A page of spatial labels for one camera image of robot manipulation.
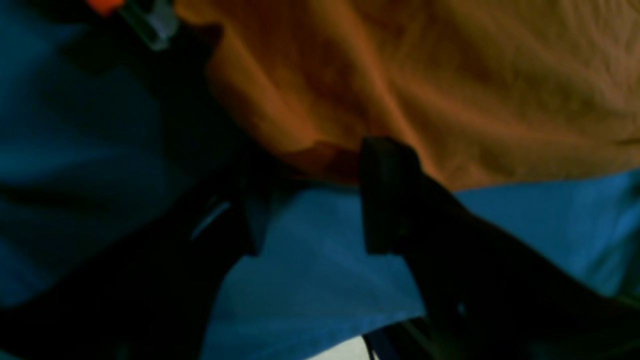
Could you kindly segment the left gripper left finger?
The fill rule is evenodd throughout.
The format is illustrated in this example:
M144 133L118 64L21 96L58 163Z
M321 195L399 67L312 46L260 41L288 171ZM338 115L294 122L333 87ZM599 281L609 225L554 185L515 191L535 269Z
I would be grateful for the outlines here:
M23 360L198 360L219 289L262 249L271 173L214 173L50 289L1 310Z

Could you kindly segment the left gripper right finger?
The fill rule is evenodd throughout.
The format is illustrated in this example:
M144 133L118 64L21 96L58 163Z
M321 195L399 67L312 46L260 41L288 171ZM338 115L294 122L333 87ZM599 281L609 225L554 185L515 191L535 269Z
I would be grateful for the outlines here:
M402 257L436 360L637 360L639 305L598 294L468 210L416 151L367 137L359 154L365 246Z

